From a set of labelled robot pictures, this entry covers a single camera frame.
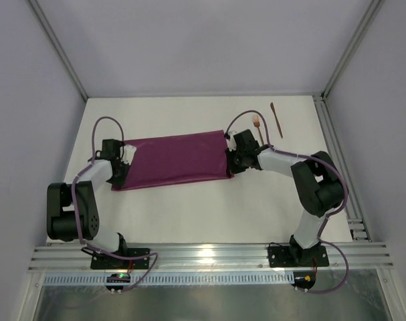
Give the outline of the purple satin napkin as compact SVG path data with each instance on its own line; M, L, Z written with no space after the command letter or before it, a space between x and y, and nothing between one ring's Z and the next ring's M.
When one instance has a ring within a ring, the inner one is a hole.
M129 191L229 179L227 141L221 130L127 140L136 147L124 184L113 191Z

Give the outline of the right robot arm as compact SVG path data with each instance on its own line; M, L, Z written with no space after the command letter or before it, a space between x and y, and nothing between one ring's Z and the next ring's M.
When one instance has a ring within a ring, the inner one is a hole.
M270 267L328 267L328 255L320 236L328 216L346 201L346 188L330 156L324 151L299 156L274 150L267 144L260 145L250 130L227 133L224 137L233 144L233 148L225 151L228 175L255 169L282 174L294 182L302 216L288 245L269 244Z

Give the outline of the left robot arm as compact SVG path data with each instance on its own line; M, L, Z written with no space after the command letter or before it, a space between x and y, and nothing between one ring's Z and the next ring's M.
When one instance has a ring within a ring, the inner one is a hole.
M100 227L96 191L105 183L122 187L137 147L121 140L106 139L86 167L70 183L52 183L47 188L47 236L63 242L79 241L86 251L114 259L126 256L125 239L118 232Z

